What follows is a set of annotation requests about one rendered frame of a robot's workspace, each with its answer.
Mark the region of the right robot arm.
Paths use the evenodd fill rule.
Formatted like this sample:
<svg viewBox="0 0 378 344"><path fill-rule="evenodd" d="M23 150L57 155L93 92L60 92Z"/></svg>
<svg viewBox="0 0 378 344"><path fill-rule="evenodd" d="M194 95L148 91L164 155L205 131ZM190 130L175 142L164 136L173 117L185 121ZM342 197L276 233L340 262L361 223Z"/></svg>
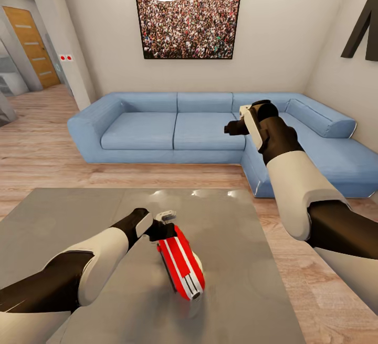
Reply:
<svg viewBox="0 0 378 344"><path fill-rule="evenodd" d="M224 133L250 135L268 171L280 219L378 316L378 222L354 212L298 142L270 100L241 106Z"/></svg>

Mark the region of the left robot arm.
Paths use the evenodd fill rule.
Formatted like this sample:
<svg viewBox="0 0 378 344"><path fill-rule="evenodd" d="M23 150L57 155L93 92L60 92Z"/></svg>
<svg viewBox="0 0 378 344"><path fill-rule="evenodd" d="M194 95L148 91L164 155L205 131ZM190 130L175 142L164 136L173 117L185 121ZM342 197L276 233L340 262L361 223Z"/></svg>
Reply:
<svg viewBox="0 0 378 344"><path fill-rule="evenodd" d="M44 269L0 290L0 344L45 344L81 306L91 305L122 258L148 235L149 241L176 236L175 211L144 209L55 256Z"/></svg>

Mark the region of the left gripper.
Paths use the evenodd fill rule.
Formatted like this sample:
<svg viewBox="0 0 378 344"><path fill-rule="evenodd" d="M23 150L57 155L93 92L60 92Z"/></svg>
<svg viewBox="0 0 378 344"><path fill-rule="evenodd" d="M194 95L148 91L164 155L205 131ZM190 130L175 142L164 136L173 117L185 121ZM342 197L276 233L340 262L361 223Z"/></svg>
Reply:
<svg viewBox="0 0 378 344"><path fill-rule="evenodd" d="M172 238L176 236L175 230L174 230L174 223L168 223L168 224L162 224L161 222L159 223L159 230L155 235L152 235L149 237L149 241L159 241L159 240L164 240L167 238Z"/></svg>

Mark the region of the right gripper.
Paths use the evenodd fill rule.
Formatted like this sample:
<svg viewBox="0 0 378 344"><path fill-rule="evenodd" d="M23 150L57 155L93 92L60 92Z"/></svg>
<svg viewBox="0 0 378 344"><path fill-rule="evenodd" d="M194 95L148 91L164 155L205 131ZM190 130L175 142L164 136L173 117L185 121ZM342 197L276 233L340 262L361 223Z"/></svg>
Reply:
<svg viewBox="0 0 378 344"><path fill-rule="evenodd" d="M224 126L224 133L229 133L230 136L249 135L249 133L243 128L243 120L230 121L226 126Z"/></svg>

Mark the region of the radio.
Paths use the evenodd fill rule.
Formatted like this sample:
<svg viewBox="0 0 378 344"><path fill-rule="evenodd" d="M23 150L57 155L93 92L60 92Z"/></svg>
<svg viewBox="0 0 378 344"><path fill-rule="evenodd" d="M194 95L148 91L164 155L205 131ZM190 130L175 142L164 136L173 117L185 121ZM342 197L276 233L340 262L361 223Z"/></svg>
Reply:
<svg viewBox="0 0 378 344"><path fill-rule="evenodd" d="M162 260L174 292L184 299L197 298L204 290L205 280L198 262L180 228L175 225L176 236L159 240L157 249L162 252Z"/></svg>

